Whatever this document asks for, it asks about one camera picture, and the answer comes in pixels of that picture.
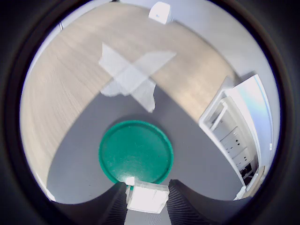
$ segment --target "white wall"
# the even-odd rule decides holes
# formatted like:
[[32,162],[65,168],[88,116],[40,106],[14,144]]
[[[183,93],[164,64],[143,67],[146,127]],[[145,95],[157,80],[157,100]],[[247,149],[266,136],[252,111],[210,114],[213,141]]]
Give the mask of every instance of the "white wall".
[[[121,0],[151,8],[157,0]],[[192,29],[224,56],[238,76],[258,74],[270,104],[273,122],[273,149],[280,129],[280,106],[270,65],[251,34],[229,13],[206,0],[164,0],[171,5],[174,19]]]

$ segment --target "white object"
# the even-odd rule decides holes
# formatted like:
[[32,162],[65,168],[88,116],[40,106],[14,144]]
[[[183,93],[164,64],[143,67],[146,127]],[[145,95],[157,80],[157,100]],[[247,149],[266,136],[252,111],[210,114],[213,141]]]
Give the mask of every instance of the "white object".
[[169,187],[136,180],[133,191],[127,194],[127,209],[148,213],[160,213],[169,199]]
[[232,157],[229,155],[229,153],[225,150],[224,146],[220,142],[220,139],[217,138],[217,136],[211,131],[211,122],[209,122],[210,118],[212,117],[213,113],[217,110],[221,99],[225,98],[225,91],[228,89],[231,89],[234,86],[233,81],[226,77],[218,90],[217,94],[214,96],[213,100],[209,104],[209,106],[206,108],[206,110],[203,112],[201,117],[199,118],[198,125],[203,130],[203,132],[214,142],[216,147],[220,150],[220,152],[224,155],[224,157],[227,159],[237,176],[239,177],[242,185],[245,185],[245,182],[242,178],[242,175],[240,174],[235,162],[233,161]]
[[135,185],[135,177],[127,177],[125,180],[125,184],[134,186]]
[[149,18],[162,24],[171,22],[171,6],[161,1],[155,3],[149,12]]
[[227,94],[245,118],[255,141],[258,164],[265,166],[264,173],[267,173],[275,154],[270,150],[270,143],[274,146],[273,126],[269,103],[259,76],[250,77]]

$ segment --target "wooden floor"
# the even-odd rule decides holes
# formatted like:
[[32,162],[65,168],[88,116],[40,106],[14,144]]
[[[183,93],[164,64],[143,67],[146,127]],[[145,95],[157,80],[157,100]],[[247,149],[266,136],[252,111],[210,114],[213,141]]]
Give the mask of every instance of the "wooden floor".
[[198,35],[177,22],[159,24],[148,13],[120,3],[99,6],[67,26],[36,62],[22,94],[21,134],[27,159],[45,184],[64,136],[111,80],[98,64],[103,43],[130,62],[151,51],[175,52],[151,78],[195,122],[225,77],[235,79]]

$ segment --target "gray floor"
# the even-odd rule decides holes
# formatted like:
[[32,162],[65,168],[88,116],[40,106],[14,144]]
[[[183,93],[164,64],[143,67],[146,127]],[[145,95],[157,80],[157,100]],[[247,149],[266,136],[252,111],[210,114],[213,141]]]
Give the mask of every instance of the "gray floor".
[[113,185],[100,167],[99,143],[112,124],[131,119],[158,126],[172,143],[174,164],[163,184],[179,179],[211,198],[235,197],[241,182],[222,153],[158,86],[154,97],[153,113],[146,112],[131,96],[95,97],[63,139],[50,167],[47,188],[57,202],[89,201]]

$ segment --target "green circle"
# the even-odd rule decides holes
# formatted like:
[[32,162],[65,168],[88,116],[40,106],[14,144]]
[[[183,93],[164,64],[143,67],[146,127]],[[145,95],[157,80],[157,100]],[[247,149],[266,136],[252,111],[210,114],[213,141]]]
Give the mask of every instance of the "green circle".
[[156,126],[127,120],[105,133],[100,143],[99,161],[114,183],[135,177],[159,184],[171,171],[173,149],[167,136]]

